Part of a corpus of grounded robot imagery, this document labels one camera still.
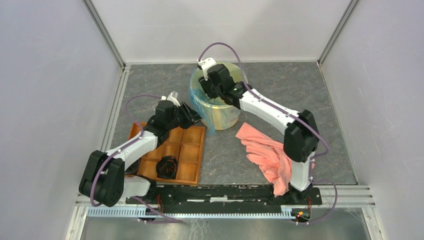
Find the blue plastic trash bag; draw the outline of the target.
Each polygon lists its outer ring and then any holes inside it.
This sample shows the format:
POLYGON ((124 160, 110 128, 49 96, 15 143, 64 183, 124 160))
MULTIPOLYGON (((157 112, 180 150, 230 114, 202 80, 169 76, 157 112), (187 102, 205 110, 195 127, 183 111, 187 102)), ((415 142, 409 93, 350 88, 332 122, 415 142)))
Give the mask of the blue plastic trash bag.
POLYGON ((207 127, 209 135, 213 135, 216 131, 230 129, 239 120, 241 110, 226 104, 220 97, 208 98, 198 82, 200 77, 203 77, 203 72, 196 67, 188 87, 192 108, 202 117, 201 122, 207 127))

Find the yellow plastic trash bin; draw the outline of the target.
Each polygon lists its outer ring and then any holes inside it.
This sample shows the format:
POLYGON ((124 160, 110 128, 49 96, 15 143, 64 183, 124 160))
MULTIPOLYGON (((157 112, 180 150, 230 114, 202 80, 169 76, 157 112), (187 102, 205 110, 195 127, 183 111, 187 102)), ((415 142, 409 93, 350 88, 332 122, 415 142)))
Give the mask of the yellow plastic trash bin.
POLYGON ((239 119, 241 110, 227 104, 222 97, 247 76, 237 65, 216 62, 212 58, 199 60, 190 78, 188 95, 193 108, 202 117, 210 132, 227 130, 239 119))

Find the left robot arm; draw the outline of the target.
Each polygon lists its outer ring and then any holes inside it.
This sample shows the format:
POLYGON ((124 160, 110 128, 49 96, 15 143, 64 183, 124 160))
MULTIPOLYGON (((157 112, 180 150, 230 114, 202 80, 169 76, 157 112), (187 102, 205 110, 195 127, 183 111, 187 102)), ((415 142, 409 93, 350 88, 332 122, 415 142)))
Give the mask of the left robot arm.
POLYGON ((78 191, 93 207, 113 207, 121 198, 139 197, 153 203, 157 190, 152 180, 142 176, 126 177, 125 171, 145 154, 160 147, 176 128, 188 129, 202 117, 185 102, 160 100, 146 125, 125 143, 108 151, 93 151, 88 158, 78 191))

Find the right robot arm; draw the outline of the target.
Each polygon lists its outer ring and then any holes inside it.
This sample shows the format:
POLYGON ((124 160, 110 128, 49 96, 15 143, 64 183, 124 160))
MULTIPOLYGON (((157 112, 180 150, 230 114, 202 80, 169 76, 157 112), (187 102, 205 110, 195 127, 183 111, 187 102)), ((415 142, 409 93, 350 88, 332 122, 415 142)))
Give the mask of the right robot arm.
POLYGON ((227 66, 212 58, 197 65, 202 71, 198 82, 210 99, 221 98, 227 105, 261 118, 282 133, 283 142, 277 142, 244 123, 236 137, 246 147, 247 159, 273 185, 274 196, 288 194, 295 204, 306 201, 313 187, 312 160, 319 143, 313 114, 285 108, 249 84, 235 82, 227 66))

